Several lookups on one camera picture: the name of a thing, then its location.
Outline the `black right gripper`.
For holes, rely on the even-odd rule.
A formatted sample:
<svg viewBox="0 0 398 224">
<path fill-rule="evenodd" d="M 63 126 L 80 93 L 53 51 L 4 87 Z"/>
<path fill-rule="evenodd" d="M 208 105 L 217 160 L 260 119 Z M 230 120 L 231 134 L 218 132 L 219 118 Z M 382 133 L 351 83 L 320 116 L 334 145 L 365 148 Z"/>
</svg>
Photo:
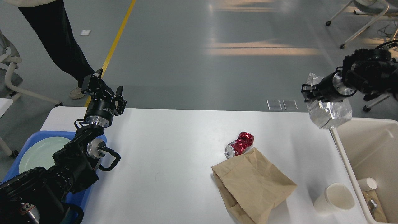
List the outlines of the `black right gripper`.
<svg viewBox="0 0 398 224">
<path fill-rule="evenodd" d="M 341 71 L 335 71 L 323 78 L 317 85 L 302 84 L 301 93 L 304 94 L 304 102 L 341 102 L 345 98 L 353 96 L 357 89 L 344 84 Z"/>
</svg>

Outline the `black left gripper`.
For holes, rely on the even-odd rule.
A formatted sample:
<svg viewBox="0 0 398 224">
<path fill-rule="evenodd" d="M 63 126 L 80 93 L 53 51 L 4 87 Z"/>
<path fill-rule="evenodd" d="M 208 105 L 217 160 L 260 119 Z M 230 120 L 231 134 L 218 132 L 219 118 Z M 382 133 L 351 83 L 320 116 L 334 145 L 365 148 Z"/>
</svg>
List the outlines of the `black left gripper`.
<svg viewBox="0 0 398 224">
<path fill-rule="evenodd" d="M 94 74 L 85 76 L 81 93 L 96 97 L 102 96 L 104 90 L 104 82 L 102 80 L 103 69 L 98 69 Z M 120 116 L 124 113 L 127 101 L 123 97 L 123 86 L 119 86 L 116 90 L 115 97 L 110 101 L 98 100 L 93 98 L 89 103 L 84 121 L 87 124 L 95 124 L 103 128 L 112 125 L 114 116 Z"/>
</svg>

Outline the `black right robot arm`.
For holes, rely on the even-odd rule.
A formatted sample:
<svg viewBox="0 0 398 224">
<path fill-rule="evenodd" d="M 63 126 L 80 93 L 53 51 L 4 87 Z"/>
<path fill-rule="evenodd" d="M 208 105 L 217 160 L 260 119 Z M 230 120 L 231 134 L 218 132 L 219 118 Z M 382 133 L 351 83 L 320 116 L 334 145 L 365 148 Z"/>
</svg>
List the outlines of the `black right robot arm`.
<svg viewBox="0 0 398 224">
<path fill-rule="evenodd" d="M 302 85 L 305 102 L 341 102 L 356 92 L 363 93 L 365 101 L 383 94 L 396 95 L 397 60 L 389 51 L 393 47 L 397 47 L 397 40 L 345 56 L 342 65 L 318 84 Z"/>
</svg>

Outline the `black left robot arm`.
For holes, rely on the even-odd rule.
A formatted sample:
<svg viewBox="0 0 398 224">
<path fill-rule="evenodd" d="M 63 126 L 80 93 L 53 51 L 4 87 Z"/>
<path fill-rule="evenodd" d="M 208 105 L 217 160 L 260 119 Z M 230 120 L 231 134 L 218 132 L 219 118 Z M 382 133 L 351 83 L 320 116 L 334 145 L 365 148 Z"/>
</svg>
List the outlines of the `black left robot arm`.
<svg viewBox="0 0 398 224">
<path fill-rule="evenodd" d="M 127 101 L 123 86 L 114 92 L 102 79 L 103 69 L 85 76 L 81 92 L 91 97 L 83 119 L 74 122 L 74 138 L 56 151 L 54 165 L 35 167 L 1 184 L 2 224 L 60 224 L 70 212 L 80 224 L 84 211 L 66 203 L 68 193 L 76 194 L 91 187 L 98 179 L 96 171 L 111 171 L 120 155 L 100 139 L 114 116 L 123 114 Z"/>
</svg>

